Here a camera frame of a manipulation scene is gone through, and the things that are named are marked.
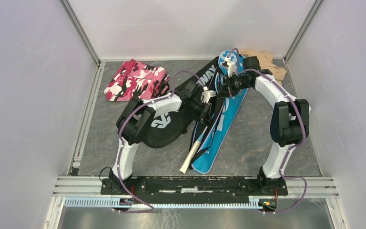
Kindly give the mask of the black Crossway racket cover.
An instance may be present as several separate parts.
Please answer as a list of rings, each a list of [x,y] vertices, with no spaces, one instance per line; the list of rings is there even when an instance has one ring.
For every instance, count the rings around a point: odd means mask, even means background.
[[[204,83],[206,86],[210,86],[214,82],[214,77],[220,71],[218,60],[219,58],[215,57],[200,69],[196,73],[200,77],[199,79],[191,76],[178,85],[176,89],[183,89],[189,82],[197,82],[198,85]],[[175,141],[180,135],[186,133],[187,127],[192,121],[193,118],[185,110],[160,115],[153,120],[148,134],[142,142],[150,148],[165,147]]]

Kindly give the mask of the blue frame badminton racket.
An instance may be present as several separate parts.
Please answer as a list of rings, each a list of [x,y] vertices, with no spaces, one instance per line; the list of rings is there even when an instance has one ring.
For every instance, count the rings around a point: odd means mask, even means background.
[[[193,143],[192,148],[190,149],[186,159],[184,160],[182,166],[180,167],[179,171],[182,174],[185,174],[189,166],[191,165],[191,160],[194,157],[195,153],[197,152],[201,141],[203,139],[204,133],[206,132],[207,127],[203,130],[203,132],[200,134],[200,136],[197,138],[197,140]]]

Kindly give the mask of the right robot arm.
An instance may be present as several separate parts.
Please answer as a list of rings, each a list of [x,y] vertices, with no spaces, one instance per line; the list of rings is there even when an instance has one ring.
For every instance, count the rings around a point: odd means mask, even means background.
[[[302,145],[309,133],[310,106],[306,99],[297,99],[286,91],[274,78],[259,67],[257,57],[243,59],[243,70],[239,63],[228,56],[222,60],[227,70],[218,89],[219,98],[236,97],[240,91],[253,88],[261,93],[273,108],[270,136],[273,141],[268,159],[262,165],[256,189],[263,195],[275,189],[273,179],[284,176],[287,161],[292,152]]]

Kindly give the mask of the blue Sport racket cover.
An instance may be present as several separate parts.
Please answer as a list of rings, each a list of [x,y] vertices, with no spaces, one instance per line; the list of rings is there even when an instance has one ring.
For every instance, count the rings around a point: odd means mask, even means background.
[[[239,53],[237,48],[223,51],[218,57],[218,67],[214,77],[209,81],[209,87],[217,93],[221,91],[224,75],[228,73],[227,68],[223,67],[223,61],[227,55],[229,55],[230,61],[235,63],[237,72],[244,69],[244,56]],[[247,91],[247,89],[242,89],[233,97],[217,99],[214,102],[215,109],[212,113],[213,122],[210,128],[205,129],[201,123],[196,123],[192,134],[192,144],[197,143],[198,148],[192,158],[190,169],[201,174],[207,174],[211,170]]]

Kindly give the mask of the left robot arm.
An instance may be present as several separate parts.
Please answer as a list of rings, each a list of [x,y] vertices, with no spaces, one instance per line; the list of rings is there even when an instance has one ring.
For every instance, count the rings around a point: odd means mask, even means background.
[[[119,148],[109,173],[112,188],[118,194],[126,194],[130,190],[128,178],[132,175],[137,148],[147,137],[156,117],[184,110],[189,112],[193,120],[208,124],[206,114],[211,108],[211,99],[216,95],[215,90],[190,82],[181,90],[172,90],[154,99],[131,99],[117,121]]]

